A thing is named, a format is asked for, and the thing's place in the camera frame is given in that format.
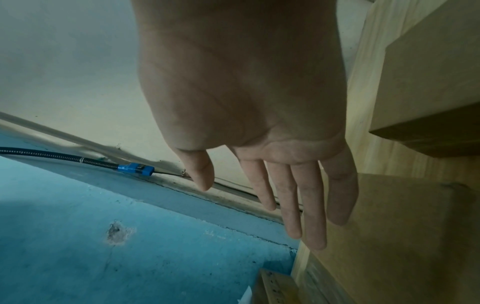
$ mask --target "blue painted floor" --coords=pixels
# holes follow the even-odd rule
[[[287,246],[37,167],[0,157],[0,172],[2,304],[236,304],[260,267],[293,264]]]

